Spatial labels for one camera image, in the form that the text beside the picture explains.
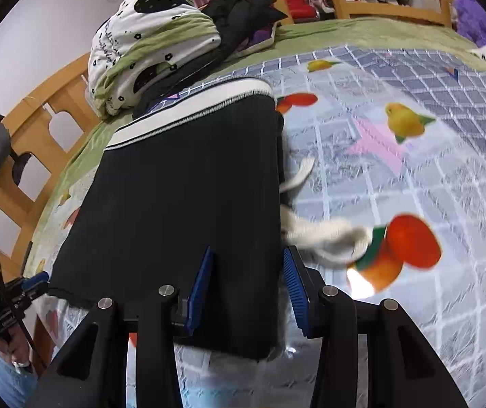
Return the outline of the person left hand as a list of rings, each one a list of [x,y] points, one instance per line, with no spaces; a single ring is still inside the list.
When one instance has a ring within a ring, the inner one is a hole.
[[[33,374],[30,360],[31,348],[20,326],[9,328],[5,337],[0,337],[0,364],[10,372]]]

